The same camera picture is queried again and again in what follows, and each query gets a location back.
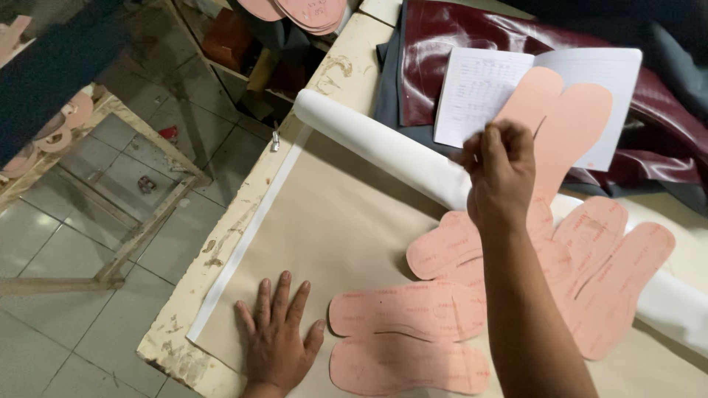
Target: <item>fingernail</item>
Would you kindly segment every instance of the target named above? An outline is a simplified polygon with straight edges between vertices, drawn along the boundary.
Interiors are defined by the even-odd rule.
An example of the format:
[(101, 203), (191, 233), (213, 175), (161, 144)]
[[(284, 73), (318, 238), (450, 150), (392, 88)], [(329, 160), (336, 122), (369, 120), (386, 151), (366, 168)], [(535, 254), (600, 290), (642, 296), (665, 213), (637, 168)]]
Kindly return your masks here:
[(501, 140), (501, 137), (499, 135), (499, 129), (497, 129), (496, 127), (490, 127), (489, 138), (494, 142), (499, 142)]

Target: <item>metal clip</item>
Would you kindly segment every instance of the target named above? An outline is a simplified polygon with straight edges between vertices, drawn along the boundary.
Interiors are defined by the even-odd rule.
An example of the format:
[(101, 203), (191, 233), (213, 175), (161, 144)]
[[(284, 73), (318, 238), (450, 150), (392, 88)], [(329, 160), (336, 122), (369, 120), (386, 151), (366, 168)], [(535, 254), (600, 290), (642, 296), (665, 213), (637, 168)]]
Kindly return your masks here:
[(275, 122), (275, 131), (273, 131), (273, 143), (270, 144), (270, 151), (277, 152), (280, 149), (280, 136), (278, 135), (278, 122)]

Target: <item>hand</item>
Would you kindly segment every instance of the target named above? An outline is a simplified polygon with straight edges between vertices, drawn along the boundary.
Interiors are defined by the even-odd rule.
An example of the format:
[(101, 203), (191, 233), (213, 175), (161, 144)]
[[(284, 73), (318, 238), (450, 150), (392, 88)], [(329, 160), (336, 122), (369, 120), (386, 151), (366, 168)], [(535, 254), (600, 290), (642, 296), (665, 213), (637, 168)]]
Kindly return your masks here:
[(531, 131), (508, 120), (489, 124), (454, 158), (472, 179), (467, 212), (482, 236), (525, 230), (536, 174)]
[(324, 319), (312, 325), (305, 341), (300, 338), (300, 319), (305, 308), (310, 283), (303, 282), (287, 305), (290, 296), (290, 272), (280, 275), (270, 308), (270, 280), (263, 279), (258, 289), (255, 319), (246, 303), (236, 303), (236, 313), (246, 324), (249, 349), (246, 356), (248, 383), (242, 397), (279, 397), (287, 395), (312, 367), (324, 340)]

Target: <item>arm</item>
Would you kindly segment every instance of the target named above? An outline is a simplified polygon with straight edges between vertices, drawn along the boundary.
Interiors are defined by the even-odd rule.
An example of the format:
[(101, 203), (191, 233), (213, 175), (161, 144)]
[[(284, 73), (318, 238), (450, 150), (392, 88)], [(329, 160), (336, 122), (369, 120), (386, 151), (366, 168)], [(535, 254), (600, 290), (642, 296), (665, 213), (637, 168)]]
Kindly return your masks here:
[(249, 381), (241, 398), (283, 398), (295, 388), (312, 367), (324, 340), (324, 319), (312, 325), (307, 337), (300, 338), (300, 319), (305, 308), (310, 283), (305, 281), (288, 307), (290, 272), (280, 275), (270, 306), (270, 280), (258, 288), (256, 316), (246, 303), (236, 303), (236, 313), (246, 325), (249, 349), (246, 370)]
[(532, 133), (505, 121), (458, 157), (472, 177), (467, 209), (482, 240), (492, 361), (507, 398), (596, 397), (526, 231), (533, 156)]

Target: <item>brown leather piece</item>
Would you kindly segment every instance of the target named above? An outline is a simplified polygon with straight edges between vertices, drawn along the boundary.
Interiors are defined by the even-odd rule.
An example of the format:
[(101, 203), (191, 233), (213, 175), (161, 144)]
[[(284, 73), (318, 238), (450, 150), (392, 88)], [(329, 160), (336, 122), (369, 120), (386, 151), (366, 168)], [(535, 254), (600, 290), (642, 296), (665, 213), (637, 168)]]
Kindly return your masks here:
[[(434, 123), (453, 47), (534, 55), (573, 47), (612, 47), (593, 36), (459, 4), (408, 0), (406, 10), (401, 57), (403, 126)], [(631, 114), (642, 126), (632, 142), (618, 147), (610, 170), (574, 170), (571, 175), (576, 181), (599, 186), (632, 185), (644, 179), (708, 181), (708, 130), (647, 68), (639, 73)]]

